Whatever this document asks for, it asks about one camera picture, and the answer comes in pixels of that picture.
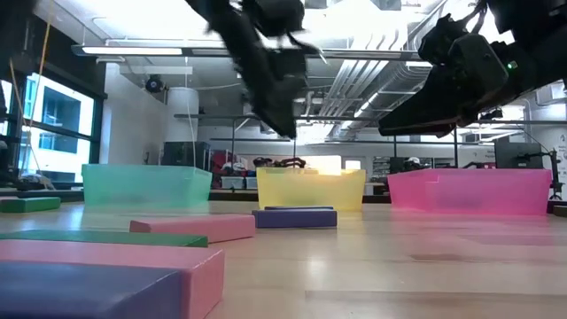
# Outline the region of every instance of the table surface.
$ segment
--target table surface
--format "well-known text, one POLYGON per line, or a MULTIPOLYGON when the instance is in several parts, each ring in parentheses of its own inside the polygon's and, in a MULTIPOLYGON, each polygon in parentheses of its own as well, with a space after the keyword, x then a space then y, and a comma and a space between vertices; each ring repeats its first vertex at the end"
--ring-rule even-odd
MULTIPOLYGON (((127 230, 133 218, 249 214, 250 202, 190 211, 0 214, 0 232, 127 230)), ((223 302, 207 319, 561 318, 567 219, 427 214, 365 205, 336 230, 258 230, 225 250, 223 302)))

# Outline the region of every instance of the foam block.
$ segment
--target foam block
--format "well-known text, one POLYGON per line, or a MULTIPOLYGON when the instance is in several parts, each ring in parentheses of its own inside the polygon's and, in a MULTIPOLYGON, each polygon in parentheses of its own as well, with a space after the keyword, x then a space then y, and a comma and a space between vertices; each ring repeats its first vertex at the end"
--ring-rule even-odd
POLYGON ((254 237, 254 216, 219 214, 175 218, 143 219, 130 222, 132 232, 158 232, 207 236, 209 243, 254 237))
POLYGON ((203 319, 221 300, 224 281, 224 252, 211 248, 0 240, 0 261, 178 269, 185 319, 203 319))
POLYGON ((337 211, 297 209, 253 211, 257 228, 336 227, 337 211))
POLYGON ((179 270, 0 262, 0 318, 181 319, 179 270))
POLYGON ((61 207, 61 198, 18 198, 0 201, 3 213, 31 213, 61 207))
POLYGON ((335 210, 333 206, 266 206, 264 210, 276 210, 276 209, 328 209, 335 210))
POLYGON ((27 230, 9 234, 0 234, 0 239, 52 240, 132 245, 170 245, 185 247, 208 246, 205 236, 144 234, 122 231, 27 230))

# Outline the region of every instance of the security camera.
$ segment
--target security camera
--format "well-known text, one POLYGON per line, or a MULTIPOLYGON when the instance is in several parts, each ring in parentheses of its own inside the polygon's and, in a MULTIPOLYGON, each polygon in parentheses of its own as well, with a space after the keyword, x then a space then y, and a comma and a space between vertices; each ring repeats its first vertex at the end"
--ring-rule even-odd
POLYGON ((145 89, 150 93, 161 93, 166 84, 161 80, 161 76, 154 74, 150 75, 150 80, 145 83, 145 89))

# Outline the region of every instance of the green plastic bin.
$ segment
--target green plastic bin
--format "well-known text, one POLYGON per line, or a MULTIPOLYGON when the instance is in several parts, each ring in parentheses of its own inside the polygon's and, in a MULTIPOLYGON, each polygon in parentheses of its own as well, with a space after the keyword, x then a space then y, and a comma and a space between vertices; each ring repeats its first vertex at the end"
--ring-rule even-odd
POLYGON ((187 208, 209 199, 213 175, 195 167, 83 165, 87 208, 187 208))

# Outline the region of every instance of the yellow plastic bin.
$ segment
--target yellow plastic bin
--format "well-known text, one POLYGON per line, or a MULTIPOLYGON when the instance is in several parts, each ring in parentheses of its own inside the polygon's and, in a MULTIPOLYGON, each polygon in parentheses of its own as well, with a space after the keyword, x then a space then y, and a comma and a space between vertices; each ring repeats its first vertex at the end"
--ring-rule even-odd
POLYGON ((325 173, 316 169, 262 167, 257 169, 260 207, 333 206, 361 211, 366 171, 348 169, 325 173))

